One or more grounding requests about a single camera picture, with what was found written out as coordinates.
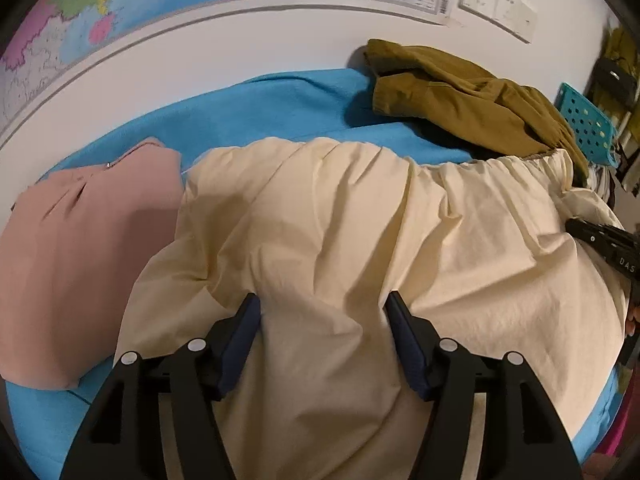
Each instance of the blue bed sheet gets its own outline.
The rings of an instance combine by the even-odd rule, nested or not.
[[[377,116],[371,110],[371,93],[370,78],[350,69],[262,76],[132,120],[67,157],[52,171],[110,162],[147,137],[179,151],[183,170],[211,148],[244,146],[269,136],[372,142],[419,164],[466,162],[472,155],[482,158],[476,146],[434,124],[420,122],[418,134],[415,123]],[[78,388],[66,392],[7,383],[20,448],[41,480],[59,478],[80,422],[109,371],[110,361],[103,362],[82,378]],[[611,397],[605,388],[602,402],[609,406]],[[581,449],[593,445],[594,428],[602,420],[602,409],[594,410]]]

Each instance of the perforated basket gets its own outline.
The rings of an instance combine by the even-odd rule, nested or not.
[[[578,146],[588,161],[618,166],[612,150],[616,129],[604,113],[567,83],[560,86],[556,108],[573,129]]]

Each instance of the barcode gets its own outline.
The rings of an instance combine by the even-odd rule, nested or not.
[[[440,1],[440,14],[446,14],[448,8],[449,8],[449,0],[441,0]]]

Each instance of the white wall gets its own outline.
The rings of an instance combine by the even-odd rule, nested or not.
[[[262,10],[212,19],[221,10],[274,2],[244,0],[150,24],[69,68],[18,113],[0,139],[13,134],[0,150],[0,225],[27,185],[120,124],[252,76],[346,66],[369,38],[447,50],[497,76],[536,86],[550,99],[561,82],[582,90],[600,49],[606,4],[525,1],[538,12],[531,44],[457,8],[448,26],[355,8]]]

